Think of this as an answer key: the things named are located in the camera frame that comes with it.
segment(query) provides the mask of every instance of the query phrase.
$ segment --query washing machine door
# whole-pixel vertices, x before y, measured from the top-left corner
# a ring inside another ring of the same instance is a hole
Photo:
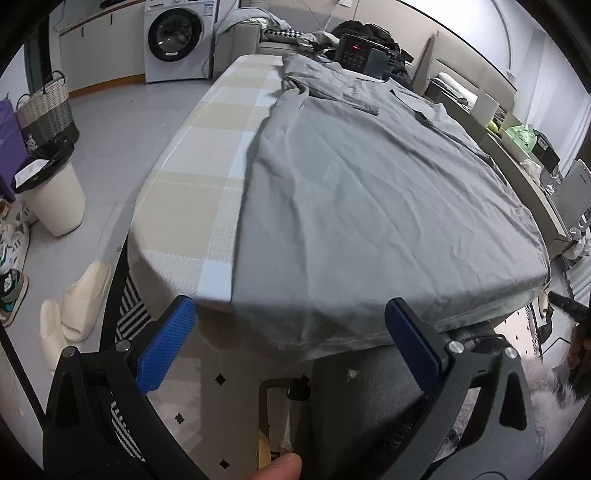
[[[148,46],[162,61],[178,61],[189,55],[203,34],[201,18],[190,10],[172,8],[161,13],[148,32]]]

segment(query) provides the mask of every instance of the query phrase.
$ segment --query white cabinet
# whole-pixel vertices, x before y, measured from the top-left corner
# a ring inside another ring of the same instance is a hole
[[[95,18],[60,37],[68,90],[144,73],[144,3]]]

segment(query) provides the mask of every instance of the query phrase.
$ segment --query green plastic bag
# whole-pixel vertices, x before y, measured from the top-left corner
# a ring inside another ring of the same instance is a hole
[[[507,129],[507,135],[509,135],[527,154],[530,154],[535,147],[537,137],[534,133],[534,127],[531,125],[510,127]]]

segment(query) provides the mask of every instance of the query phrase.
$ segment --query metal screw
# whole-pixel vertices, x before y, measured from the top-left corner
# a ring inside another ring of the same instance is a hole
[[[505,348],[505,355],[511,359],[517,358],[519,356],[519,354],[517,353],[517,350],[515,350],[511,346],[508,346],[507,348]]]
[[[449,342],[447,344],[447,348],[449,348],[450,352],[453,353],[462,353],[464,351],[464,344],[461,342],[456,342],[455,340],[453,342]]]
[[[74,356],[75,353],[76,347],[71,345],[67,346],[61,351],[61,354],[64,356],[64,358],[70,358],[71,356]]]
[[[117,345],[115,345],[115,349],[118,352],[126,352],[130,348],[131,348],[131,342],[129,340],[121,340],[120,342],[117,342]]]

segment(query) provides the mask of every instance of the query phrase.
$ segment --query gray floor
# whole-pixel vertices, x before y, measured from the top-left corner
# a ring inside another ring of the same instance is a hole
[[[43,407],[52,377],[39,347],[41,304],[61,301],[93,260],[115,268],[144,178],[209,86],[207,80],[130,85],[72,99],[80,130],[72,163],[86,194],[84,220],[61,238],[40,222],[33,225],[24,267],[29,290],[7,329]],[[99,339],[100,322],[80,349],[98,349]],[[15,422],[16,436],[40,464],[41,430],[20,389],[18,397],[22,425]]]

